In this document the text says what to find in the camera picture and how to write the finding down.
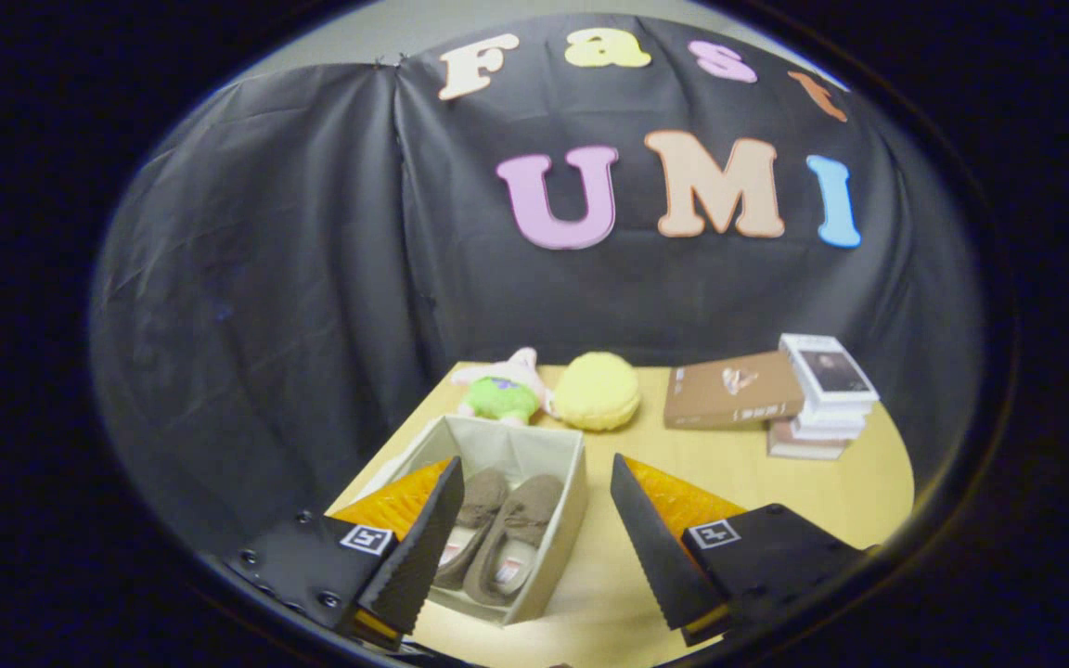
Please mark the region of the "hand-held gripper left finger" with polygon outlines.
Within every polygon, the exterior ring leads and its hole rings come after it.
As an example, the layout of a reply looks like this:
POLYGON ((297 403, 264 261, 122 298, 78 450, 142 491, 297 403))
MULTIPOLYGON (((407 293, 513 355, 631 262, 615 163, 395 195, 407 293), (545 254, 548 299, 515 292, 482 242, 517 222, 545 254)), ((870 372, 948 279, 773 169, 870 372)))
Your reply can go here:
POLYGON ((464 499, 461 457, 434 462, 336 512, 297 512, 224 557, 265 597, 383 650, 410 635, 464 499))

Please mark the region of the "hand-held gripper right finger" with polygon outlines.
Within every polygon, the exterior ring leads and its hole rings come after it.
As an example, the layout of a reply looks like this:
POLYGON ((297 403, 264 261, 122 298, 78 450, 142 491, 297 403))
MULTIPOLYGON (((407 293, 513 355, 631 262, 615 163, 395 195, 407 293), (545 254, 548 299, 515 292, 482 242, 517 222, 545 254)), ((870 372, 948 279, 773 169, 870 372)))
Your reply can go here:
POLYGON ((865 558, 785 504, 747 510, 624 454, 610 491, 659 611, 690 646, 775 624, 865 558))

